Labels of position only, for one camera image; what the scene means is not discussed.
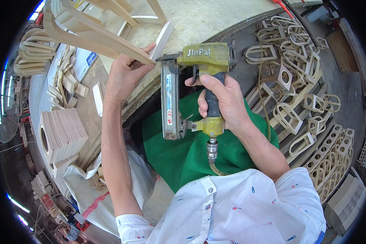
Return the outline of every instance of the nail gun handle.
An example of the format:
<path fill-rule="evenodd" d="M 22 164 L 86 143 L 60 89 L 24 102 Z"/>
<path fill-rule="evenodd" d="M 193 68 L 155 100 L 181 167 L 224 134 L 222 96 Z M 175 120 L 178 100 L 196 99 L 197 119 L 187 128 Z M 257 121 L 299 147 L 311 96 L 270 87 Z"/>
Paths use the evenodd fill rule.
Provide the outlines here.
<path fill-rule="evenodd" d="M 219 72 L 213 77 L 219 79 L 222 84 L 225 83 L 225 73 Z M 220 107 L 218 105 L 218 99 L 211 90 L 206 89 L 205 99 L 208 103 L 207 117 L 221 117 Z"/>

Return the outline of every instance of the workbench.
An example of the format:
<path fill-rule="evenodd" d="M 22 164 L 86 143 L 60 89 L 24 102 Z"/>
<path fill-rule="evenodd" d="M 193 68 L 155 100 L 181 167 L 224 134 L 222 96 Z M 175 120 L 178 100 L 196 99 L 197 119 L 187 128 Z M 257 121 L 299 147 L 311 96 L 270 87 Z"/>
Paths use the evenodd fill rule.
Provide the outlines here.
<path fill-rule="evenodd" d="M 133 7 L 133 10 L 130 12 L 131 15 L 154 15 L 151 7 L 145 0 L 127 0 L 127 2 Z M 195 2 L 158 0 L 158 2 L 167 19 L 172 21 L 175 26 L 163 51 L 166 54 L 182 51 L 186 45 L 225 41 L 227 38 L 244 30 L 244 28 L 283 12 L 279 5 L 274 4 L 270 0 L 197 0 Z M 306 3 L 301 2 L 301 0 L 289 0 L 289 2 L 295 7 L 322 4 L 322 1 L 317 0 L 306 0 Z M 113 33 L 118 33 L 124 22 L 123 19 L 110 10 L 103 12 L 87 2 L 84 2 L 78 9 L 83 9 L 85 13 L 100 19 L 105 27 Z M 156 41 L 161 29 L 161 25 L 139 23 L 131 29 L 126 39 L 136 46 L 147 46 L 149 43 Z M 99 55 L 89 68 L 81 84 L 92 90 L 92 87 L 100 82 L 102 93 L 105 94 L 112 61 L 113 59 L 111 58 Z M 33 85 L 40 86 L 40 84 L 38 82 L 31 83 L 30 110 L 32 110 L 32 103 L 37 103 L 38 105 L 34 104 L 34 106 L 39 106 L 39 102 L 45 99 L 41 99 L 41 97 L 44 97 L 43 95 L 38 96 L 38 93 L 45 93 L 41 88 L 34 89 L 34 92 L 37 94 L 31 94 Z M 126 99 L 124 104 L 126 107 L 122 111 L 123 122 L 159 88 L 160 64 L 157 64 L 156 68 L 144 76 L 138 87 Z M 89 135 L 88 141 L 80 151 L 76 165 L 86 169 L 101 149 L 102 119 L 97 114 L 92 91 L 86 98 L 76 95 L 75 97 L 78 98 L 77 109 L 80 118 Z M 37 126 L 39 121 L 33 121 L 33 124 Z"/>

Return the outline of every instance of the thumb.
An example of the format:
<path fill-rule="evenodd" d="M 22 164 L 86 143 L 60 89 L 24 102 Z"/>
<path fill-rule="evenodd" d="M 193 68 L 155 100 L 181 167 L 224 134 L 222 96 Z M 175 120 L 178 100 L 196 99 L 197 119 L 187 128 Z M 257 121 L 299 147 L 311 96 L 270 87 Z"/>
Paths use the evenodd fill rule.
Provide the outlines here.
<path fill-rule="evenodd" d="M 199 79 L 202 85 L 211 90 L 218 99 L 222 99 L 226 95 L 227 90 L 219 79 L 210 75 L 202 75 Z"/>
<path fill-rule="evenodd" d="M 156 66 L 155 64 L 145 64 L 135 70 L 130 71 L 130 74 L 136 81 L 138 81 L 144 75 L 148 74 L 151 70 L 153 70 L 155 66 Z"/>

